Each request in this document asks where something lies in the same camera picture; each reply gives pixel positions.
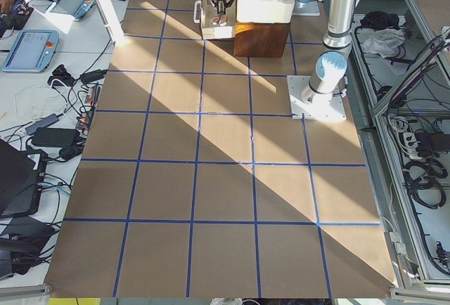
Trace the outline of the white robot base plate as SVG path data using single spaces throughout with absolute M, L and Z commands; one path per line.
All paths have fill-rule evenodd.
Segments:
M 309 78 L 310 76 L 287 76 L 292 118 L 321 122 L 345 121 L 347 117 L 339 88 L 336 86 L 332 93 L 317 94 L 311 91 Z

